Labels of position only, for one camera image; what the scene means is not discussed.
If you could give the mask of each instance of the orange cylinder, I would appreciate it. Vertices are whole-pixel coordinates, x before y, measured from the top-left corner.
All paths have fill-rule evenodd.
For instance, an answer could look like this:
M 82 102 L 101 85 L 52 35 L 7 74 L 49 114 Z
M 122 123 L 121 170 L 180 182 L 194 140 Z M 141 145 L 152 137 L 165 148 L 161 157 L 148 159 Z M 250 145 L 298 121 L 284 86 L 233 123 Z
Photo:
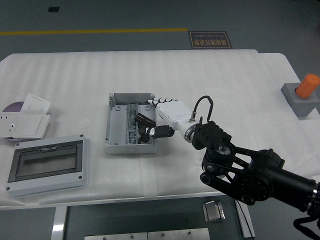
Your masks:
M 295 93 L 301 98 L 308 98 L 319 84 L 320 78 L 317 75 L 308 74 L 295 89 Z

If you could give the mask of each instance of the black robotic arm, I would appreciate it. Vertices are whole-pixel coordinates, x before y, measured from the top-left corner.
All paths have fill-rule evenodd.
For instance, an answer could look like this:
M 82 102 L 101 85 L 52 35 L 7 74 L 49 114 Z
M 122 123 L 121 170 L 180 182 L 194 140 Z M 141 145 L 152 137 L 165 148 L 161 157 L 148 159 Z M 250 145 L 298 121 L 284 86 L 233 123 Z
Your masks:
M 200 176 L 204 184 L 247 205 L 275 198 L 307 212 L 308 222 L 320 217 L 319 182 L 282 169 L 285 160 L 272 149 L 254 151 L 234 146 L 229 134 L 214 121 L 203 124 L 202 118 L 195 127 L 192 145 L 197 150 L 206 148 L 202 161 L 204 173 Z M 243 161 L 236 154 L 251 157 L 251 162 Z M 303 221 L 296 223 L 296 228 L 304 228 L 299 226 Z M 320 239 L 310 230 L 310 234 L 306 229 L 299 230 L 308 237 Z

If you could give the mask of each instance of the black cable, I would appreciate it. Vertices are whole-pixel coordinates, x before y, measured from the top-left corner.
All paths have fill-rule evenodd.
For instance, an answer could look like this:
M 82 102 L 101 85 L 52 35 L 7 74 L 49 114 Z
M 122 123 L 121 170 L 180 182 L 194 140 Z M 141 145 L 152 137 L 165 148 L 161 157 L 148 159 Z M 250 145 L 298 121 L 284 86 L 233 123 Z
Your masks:
M 242 212 L 242 214 L 243 214 L 243 216 L 244 216 L 246 225 L 248 226 L 248 229 L 249 229 L 249 231 L 250 231 L 251 238 L 254 240 L 254 236 L 253 236 L 252 231 L 251 231 L 251 229 L 250 229 L 250 226 L 249 226 L 248 220 L 247 220 L 247 218 L 246 218 L 246 215 L 245 215 L 244 211 L 242 210 L 242 207 L 241 207 L 241 205 L 240 205 L 240 202 L 239 202 L 237 199 L 235 199 L 235 200 L 236 200 L 236 202 L 239 204 L 239 207 L 240 207 L 241 212 Z
M 206 118 L 206 121 L 209 122 L 210 120 L 210 117 L 211 117 L 211 113 L 212 113 L 212 110 L 214 108 L 214 101 L 211 99 L 210 96 L 202 96 L 199 98 L 199 100 L 196 102 L 195 106 L 194 106 L 194 109 L 193 109 L 193 112 L 197 112 L 197 107 L 199 105 L 199 103 L 201 102 L 202 99 L 208 99 L 209 103 L 210 103 L 210 109 L 209 109 L 209 112 L 208 112 L 208 117 Z
M 316 216 L 307 216 L 307 217 L 303 217 L 303 218 L 298 218 L 298 219 L 293 221 L 293 226 L 296 229 L 298 229 L 301 233 L 306 235 L 307 237 L 309 237 L 309 238 L 311 238 L 313 240 L 320 240 L 320 236 L 315 234 L 312 230 L 310 230 L 306 226 L 302 226 L 301 225 L 301 224 L 306 224 L 306 223 L 313 222 L 313 221 L 315 221 L 317 219 L 318 219 L 318 217 L 316 217 Z

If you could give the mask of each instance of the gray block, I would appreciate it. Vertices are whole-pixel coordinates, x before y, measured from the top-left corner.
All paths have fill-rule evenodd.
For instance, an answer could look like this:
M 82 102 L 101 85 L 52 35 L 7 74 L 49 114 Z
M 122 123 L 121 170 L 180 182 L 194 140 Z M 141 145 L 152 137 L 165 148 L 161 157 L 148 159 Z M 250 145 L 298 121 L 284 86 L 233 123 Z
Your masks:
M 299 82 L 285 83 L 281 91 L 295 115 L 297 117 L 306 117 L 313 109 L 320 108 L 320 101 L 314 92 L 308 98 L 298 96 L 295 90 L 299 84 Z

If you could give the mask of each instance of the screw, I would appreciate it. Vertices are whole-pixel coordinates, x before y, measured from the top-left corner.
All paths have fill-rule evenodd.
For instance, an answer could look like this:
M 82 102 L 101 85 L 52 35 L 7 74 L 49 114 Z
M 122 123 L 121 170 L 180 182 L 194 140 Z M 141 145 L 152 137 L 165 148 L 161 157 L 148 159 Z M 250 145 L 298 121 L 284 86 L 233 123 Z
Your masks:
M 212 166 L 212 165 L 207 165 L 207 166 L 206 166 L 206 170 L 207 170 L 209 173 L 211 173 L 211 174 L 213 174 L 214 172 L 216 172 L 216 168 L 215 168 L 214 166 Z

